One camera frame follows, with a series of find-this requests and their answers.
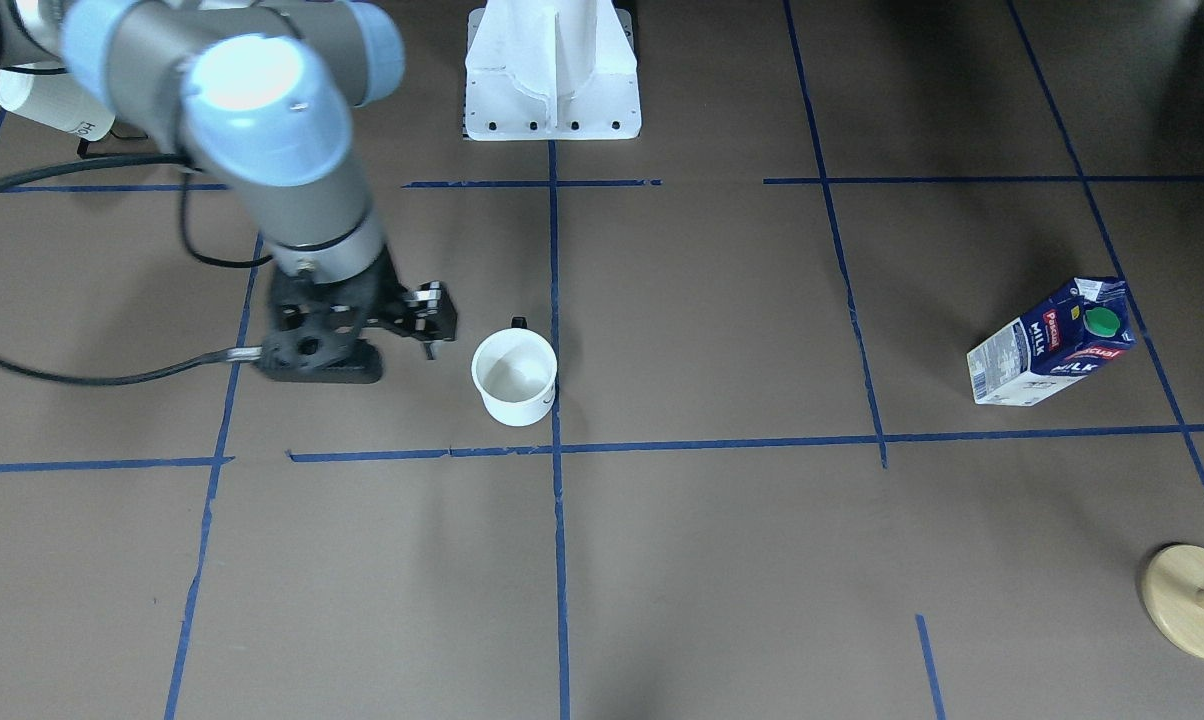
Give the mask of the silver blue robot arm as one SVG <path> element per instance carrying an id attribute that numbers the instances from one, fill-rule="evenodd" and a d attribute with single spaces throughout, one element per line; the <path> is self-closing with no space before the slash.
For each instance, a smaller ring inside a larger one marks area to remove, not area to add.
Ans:
<path id="1" fill-rule="evenodd" d="M 405 287 L 352 140 L 352 110 L 391 95 L 405 41 L 360 1 L 0 1 L 0 69 L 61 69 L 158 151 L 79 159 L 0 178 L 0 191 L 79 170 L 172 164 L 237 193 L 275 273 L 268 332 L 166 368 L 119 377 L 0 368 L 67 386 L 134 386 L 244 362 L 278 382 L 368 384 L 362 338 L 382 327 L 425 350 L 456 338 L 445 284 Z"/>

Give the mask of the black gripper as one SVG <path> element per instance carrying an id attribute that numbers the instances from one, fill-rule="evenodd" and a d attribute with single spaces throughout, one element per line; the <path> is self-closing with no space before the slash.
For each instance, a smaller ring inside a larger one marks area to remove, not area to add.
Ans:
<path id="1" fill-rule="evenodd" d="M 315 273 L 305 270 L 297 275 L 276 270 L 268 281 L 268 329 L 254 368 L 277 382 L 377 383 L 384 364 L 362 332 L 402 288 L 386 249 L 368 268 L 331 283 L 318 283 Z M 406 337 L 420 343 L 427 361 L 436 360 L 437 347 L 454 342 L 459 331 L 459 311 L 445 282 L 406 291 L 402 302 Z"/>

